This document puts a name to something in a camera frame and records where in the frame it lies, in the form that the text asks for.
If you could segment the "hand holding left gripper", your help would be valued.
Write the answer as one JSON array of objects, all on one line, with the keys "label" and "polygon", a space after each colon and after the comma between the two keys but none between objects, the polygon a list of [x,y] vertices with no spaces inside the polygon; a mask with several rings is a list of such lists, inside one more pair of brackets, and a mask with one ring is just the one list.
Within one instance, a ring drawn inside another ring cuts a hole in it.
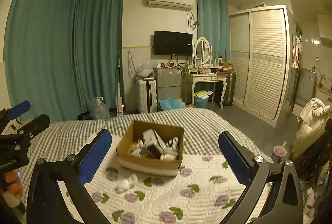
[{"label": "hand holding left gripper", "polygon": [[20,177],[18,176],[19,169],[15,169],[8,173],[1,174],[1,179],[4,180],[4,186],[1,187],[3,193],[10,193],[15,198],[21,199],[23,197],[23,188]]}]

